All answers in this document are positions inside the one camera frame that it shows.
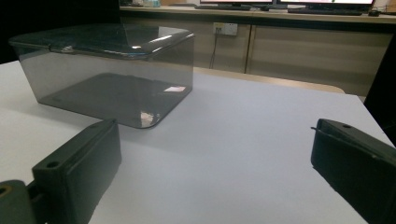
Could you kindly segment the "beige wooden cabinet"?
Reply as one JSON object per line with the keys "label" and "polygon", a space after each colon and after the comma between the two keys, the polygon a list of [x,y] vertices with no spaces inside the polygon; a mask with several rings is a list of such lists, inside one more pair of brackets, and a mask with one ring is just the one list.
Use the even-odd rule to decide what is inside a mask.
{"label": "beige wooden cabinet", "polygon": [[[192,31],[197,67],[332,85],[360,96],[370,89],[396,36],[391,16],[193,7],[122,7],[120,14],[126,23]],[[214,22],[236,23],[237,35],[214,34]]]}

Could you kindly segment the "transparent grey box lid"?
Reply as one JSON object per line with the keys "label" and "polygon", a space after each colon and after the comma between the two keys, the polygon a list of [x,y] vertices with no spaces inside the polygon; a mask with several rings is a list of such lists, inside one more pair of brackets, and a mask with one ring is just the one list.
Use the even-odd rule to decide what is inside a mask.
{"label": "transparent grey box lid", "polygon": [[61,54],[135,60],[148,58],[193,38],[194,34],[185,29],[97,23],[16,35],[8,43],[19,55],[47,50]]}

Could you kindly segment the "white wall socket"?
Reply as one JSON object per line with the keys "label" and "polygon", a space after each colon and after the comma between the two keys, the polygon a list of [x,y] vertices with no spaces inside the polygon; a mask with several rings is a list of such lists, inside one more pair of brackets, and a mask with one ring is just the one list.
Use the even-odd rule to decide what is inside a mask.
{"label": "white wall socket", "polygon": [[214,22],[213,23],[213,33],[217,35],[237,35],[237,24],[236,23],[224,23],[224,22]]}

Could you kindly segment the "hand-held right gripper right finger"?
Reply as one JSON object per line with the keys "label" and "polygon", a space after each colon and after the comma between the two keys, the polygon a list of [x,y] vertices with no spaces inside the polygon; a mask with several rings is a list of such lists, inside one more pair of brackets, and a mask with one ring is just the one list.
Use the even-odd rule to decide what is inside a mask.
{"label": "hand-held right gripper right finger", "polygon": [[396,148],[335,120],[315,131],[313,168],[369,224],[396,224]]}

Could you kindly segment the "black keyboard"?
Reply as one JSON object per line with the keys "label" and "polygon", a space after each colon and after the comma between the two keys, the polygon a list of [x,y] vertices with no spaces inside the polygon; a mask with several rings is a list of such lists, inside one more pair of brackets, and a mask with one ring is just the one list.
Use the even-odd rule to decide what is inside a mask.
{"label": "black keyboard", "polygon": [[363,13],[355,10],[344,9],[312,9],[312,8],[288,8],[288,13],[294,14],[316,14],[316,15],[340,15],[361,16]]}
{"label": "black keyboard", "polygon": [[196,6],[195,9],[210,9],[210,10],[241,10],[250,11],[250,6],[234,6],[234,5],[217,5],[217,6]]}

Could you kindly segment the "transparent grey plastic box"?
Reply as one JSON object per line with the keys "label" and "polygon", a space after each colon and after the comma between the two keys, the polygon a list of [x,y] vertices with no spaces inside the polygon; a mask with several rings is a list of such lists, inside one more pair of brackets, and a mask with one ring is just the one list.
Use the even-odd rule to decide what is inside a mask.
{"label": "transparent grey plastic box", "polygon": [[142,60],[120,60],[18,47],[36,100],[145,129],[157,125],[192,90],[192,39]]}

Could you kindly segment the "computer monitor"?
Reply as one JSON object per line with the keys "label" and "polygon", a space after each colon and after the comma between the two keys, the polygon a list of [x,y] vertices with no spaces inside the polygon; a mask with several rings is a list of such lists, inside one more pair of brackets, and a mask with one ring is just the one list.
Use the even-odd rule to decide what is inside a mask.
{"label": "computer monitor", "polygon": [[375,0],[276,0],[279,4],[319,7],[370,7]]}
{"label": "computer monitor", "polygon": [[267,7],[275,0],[199,0],[198,7]]}

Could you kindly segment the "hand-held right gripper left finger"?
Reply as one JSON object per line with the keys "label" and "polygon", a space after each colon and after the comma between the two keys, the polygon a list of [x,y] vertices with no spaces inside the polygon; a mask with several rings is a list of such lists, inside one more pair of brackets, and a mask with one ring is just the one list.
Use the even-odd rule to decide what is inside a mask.
{"label": "hand-held right gripper left finger", "polygon": [[114,119],[85,128],[33,167],[37,191],[47,198],[49,224],[88,224],[121,164]]}

